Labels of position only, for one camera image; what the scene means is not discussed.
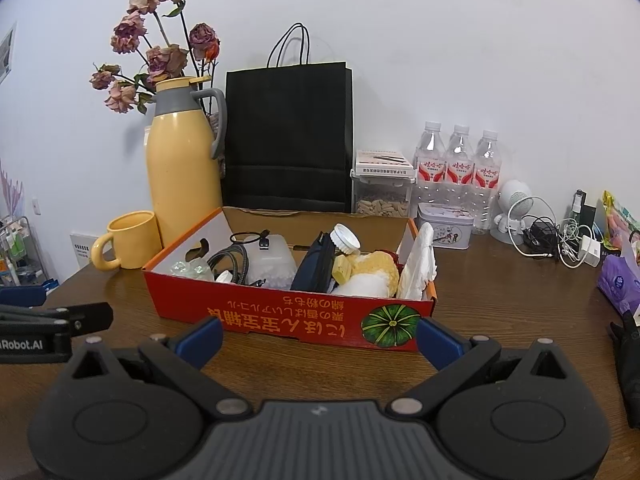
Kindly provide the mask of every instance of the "yellow sponge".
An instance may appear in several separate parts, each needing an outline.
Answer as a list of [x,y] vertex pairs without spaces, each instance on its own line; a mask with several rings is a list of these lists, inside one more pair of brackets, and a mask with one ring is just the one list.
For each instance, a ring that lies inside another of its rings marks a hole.
[[334,268],[331,271],[335,282],[338,285],[344,285],[351,277],[351,262],[347,260],[344,254],[335,257]]

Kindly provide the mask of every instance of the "yellow mug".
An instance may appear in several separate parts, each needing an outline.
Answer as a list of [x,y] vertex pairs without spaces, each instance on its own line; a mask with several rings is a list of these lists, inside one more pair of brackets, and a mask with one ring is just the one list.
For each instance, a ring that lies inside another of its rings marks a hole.
[[[91,261],[98,270],[139,269],[162,250],[158,221],[153,211],[134,211],[118,216],[107,225],[107,234],[91,248]],[[105,260],[104,245],[113,241],[114,260]]]

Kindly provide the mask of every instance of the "white cloth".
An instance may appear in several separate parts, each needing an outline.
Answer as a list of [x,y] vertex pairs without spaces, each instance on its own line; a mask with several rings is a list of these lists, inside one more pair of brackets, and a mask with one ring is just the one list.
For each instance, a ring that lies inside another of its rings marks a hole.
[[433,254],[433,227],[428,222],[422,224],[414,240],[409,257],[400,275],[396,298],[422,300],[422,292],[427,282],[436,278],[436,257]]

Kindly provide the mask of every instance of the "wall outlet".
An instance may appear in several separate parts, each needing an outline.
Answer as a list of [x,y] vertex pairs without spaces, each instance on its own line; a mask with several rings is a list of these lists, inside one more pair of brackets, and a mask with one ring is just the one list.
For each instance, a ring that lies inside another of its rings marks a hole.
[[97,239],[97,236],[71,233],[71,243],[81,269],[91,261],[91,247]]

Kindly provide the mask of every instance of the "white charger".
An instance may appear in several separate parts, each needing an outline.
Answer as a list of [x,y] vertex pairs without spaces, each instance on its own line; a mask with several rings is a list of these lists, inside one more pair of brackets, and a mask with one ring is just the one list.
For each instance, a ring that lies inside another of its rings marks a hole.
[[582,235],[580,251],[578,251],[578,260],[582,260],[583,257],[586,264],[589,264],[591,267],[597,267],[600,263],[600,242],[587,235]]

